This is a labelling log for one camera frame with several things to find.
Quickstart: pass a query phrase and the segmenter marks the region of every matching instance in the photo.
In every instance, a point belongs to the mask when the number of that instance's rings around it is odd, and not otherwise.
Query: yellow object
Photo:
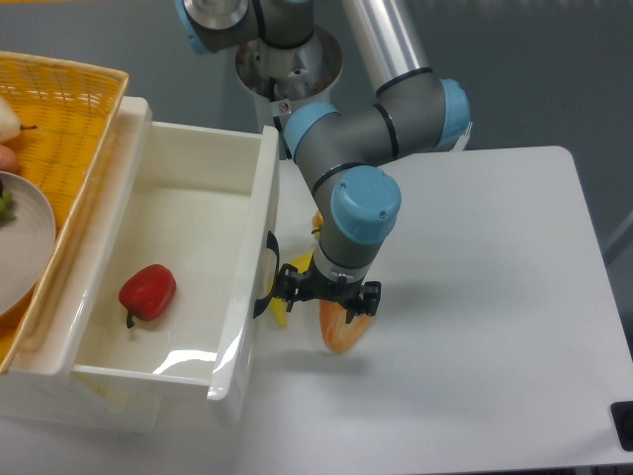
[[[291,260],[289,263],[297,267],[299,272],[306,272],[308,270],[308,266],[310,265],[310,261],[313,258],[313,254],[308,252],[307,254],[300,255],[299,257]],[[273,313],[273,317],[275,317],[275,321],[277,325],[284,329],[288,324],[286,322],[286,306],[288,304],[280,299],[273,299],[270,301],[269,309]]]
[[[320,227],[323,226],[323,215],[317,211],[313,216],[313,235],[318,239]]]
[[[0,374],[8,371],[21,340],[38,321],[49,282],[63,277],[57,271],[78,216],[87,212],[107,166],[99,157],[127,86],[128,75],[114,69],[0,51],[0,96],[22,124],[38,126],[6,146],[20,158],[18,173],[50,201],[57,230],[33,298],[0,320]]]

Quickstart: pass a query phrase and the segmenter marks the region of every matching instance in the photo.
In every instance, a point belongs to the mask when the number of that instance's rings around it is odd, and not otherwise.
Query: red bell pepper
[[[128,328],[135,325],[133,317],[144,322],[160,317],[175,292],[173,274],[160,264],[149,265],[133,275],[119,292],[119,302],[128,309]]]

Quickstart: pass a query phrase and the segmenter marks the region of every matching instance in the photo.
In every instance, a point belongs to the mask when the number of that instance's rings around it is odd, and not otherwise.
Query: green vegetable
[[[0,179],[0,221],[12,221],[16,219],[16,214],[9,208],[13,200],[13,193],[7,190]]]

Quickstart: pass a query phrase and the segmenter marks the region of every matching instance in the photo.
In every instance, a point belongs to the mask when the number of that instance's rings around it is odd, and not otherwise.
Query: silver metal pole
[[[375,90],[429,67],[404,1],[342,0]]]

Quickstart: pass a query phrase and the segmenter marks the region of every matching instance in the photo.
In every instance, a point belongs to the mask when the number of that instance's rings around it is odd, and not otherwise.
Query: blue joint cap
[[[360,244],[380,244],[394,228],[402,200],[394,178],[380,168],[360,165],[334,185],[330,207],[346,237]]]
[[[446,98],[446,113],[444,114],[444,129],[437,146],[454,142],[466,132],[471,122],[471,107],[464,89],[454,79],[440,79],[444,87]]]
[[[284,139],[286,139],[286,144],[293,158],[295,158],[295,152],[299,147],[301,139],[308,132],[310,127],[329,114],[338,115],[339,112],[328,102],[311,102],[297,109],[297,111],[290,116],[286,124],[286,129],[284,129]]]
[[[207,47],[200,41],[198,35],[194,31],[194,28],[189,23],[189,18],[187,18],[187,13],[185,12],[185,2],[183,0],[175,0],[176,1],[176,11],[178,12],[178,18],[180,18],[180,23],[187,32],[187,37],[189,38],[189,43],[191,44],[191,48],[196,54],[209,54],[211,53]]]

